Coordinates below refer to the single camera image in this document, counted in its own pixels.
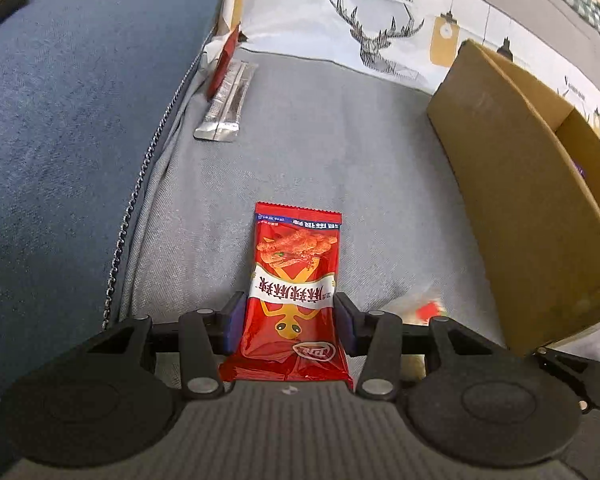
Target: metal screw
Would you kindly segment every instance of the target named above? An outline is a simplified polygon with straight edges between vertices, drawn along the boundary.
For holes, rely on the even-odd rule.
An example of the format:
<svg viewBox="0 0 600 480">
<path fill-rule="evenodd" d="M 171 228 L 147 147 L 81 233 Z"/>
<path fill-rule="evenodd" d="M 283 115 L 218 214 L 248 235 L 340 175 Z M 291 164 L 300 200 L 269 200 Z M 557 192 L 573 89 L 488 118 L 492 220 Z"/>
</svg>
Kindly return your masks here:
<svg viewBox="0 0 600 480">
<path fill-rule="evenodd" d="M 196 377 L 187 382 L 187 388 L 195 394 L 212 394 L 218 386 L 218 381 L 211 377 Z"/>
<path fill-rule="evenodd" d="M 370 395 L 390 394 L 394 386 L 386 379 L 367 379 L 362 383 L 362 389 Z"/>
</svg>

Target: silver packet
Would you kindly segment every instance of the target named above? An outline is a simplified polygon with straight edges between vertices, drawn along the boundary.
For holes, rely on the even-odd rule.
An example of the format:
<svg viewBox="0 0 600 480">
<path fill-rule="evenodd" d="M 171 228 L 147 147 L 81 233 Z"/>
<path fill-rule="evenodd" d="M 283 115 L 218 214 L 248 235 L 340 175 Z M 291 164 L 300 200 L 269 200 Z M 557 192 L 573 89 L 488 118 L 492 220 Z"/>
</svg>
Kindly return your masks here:
<svg viewBox="0 0 600 480">
<path fill-rule="evenodd" d="M 244 96 L 256 70 L 255 63 L 231 60 L 226 75 L 199 127 L 196 139 L 232 142 L 238 136 L 238 124 Z"/>
</svg>

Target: snack stick package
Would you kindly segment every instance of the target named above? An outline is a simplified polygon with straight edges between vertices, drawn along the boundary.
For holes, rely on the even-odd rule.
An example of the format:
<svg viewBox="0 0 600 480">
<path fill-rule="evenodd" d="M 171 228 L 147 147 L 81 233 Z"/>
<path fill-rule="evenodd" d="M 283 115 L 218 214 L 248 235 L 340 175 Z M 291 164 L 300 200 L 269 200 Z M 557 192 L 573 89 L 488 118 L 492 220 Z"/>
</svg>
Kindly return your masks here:
<svg viewBox="0 0 600 480">
<path fill-rule="evenodd" d="M 342 215 L 258 202 L 240 346 L 224 381 L 347 381 L 333 321 Z"/>
</svg>

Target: snack package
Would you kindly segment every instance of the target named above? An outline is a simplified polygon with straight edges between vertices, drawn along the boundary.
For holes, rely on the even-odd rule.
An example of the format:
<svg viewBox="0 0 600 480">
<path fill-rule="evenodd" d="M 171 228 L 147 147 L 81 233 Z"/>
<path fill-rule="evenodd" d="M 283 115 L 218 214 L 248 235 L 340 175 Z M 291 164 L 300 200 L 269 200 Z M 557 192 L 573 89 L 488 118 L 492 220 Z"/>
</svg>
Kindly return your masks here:
<svg viewBox="0 0 600 480">
<path fill-rule="evenodd" d="M 429 286 L 420 292 L 409 291 L 387 303 L 382 310 L 402 318 L 411 325 L 428 325 L 434 316 L 446 316 L 439 291 Z M 400 364 L 400 380 L 415 383 L 426 375 L 424 355 L 403 355 Z"/>
<path fill-rule="evenodd" d="M 342 215 L 258 202 L 240 345 L 224 381 L 352 381 L 333 322 Z"/>
</svg>

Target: cardboard flap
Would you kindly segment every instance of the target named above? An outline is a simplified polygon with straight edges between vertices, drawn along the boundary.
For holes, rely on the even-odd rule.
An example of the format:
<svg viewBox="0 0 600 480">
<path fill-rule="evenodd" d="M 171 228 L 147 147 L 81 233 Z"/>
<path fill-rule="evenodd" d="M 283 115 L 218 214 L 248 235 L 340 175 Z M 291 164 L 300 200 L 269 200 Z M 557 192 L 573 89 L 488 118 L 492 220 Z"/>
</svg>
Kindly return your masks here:
<svg viewBox="0 0 600 480">
<path fill-rule="evenodd" d="M 575 108 L 555 135 L 573 161 L 584 170 L 584 180 L 600 208 L 600 139 Z"/>
<path fill-rule="evenodd" d="M 507 344 L 524 354 L 600 320 L 600 209 L 544 120 L 558 129 L 573 107 L 494 56 L 465 43 L 427 113 L 464 197 Z"/>
<path fill-rule="evenodd" d="M 515 84 L 520 93 L 531 103 L 536 112 L 544 119 L 552 132 L 558 129 L 573 110 L 573 105 L 565 101 L 535 76 L 509 61 L 488 47 L 478 45 Z"/>
</svg>

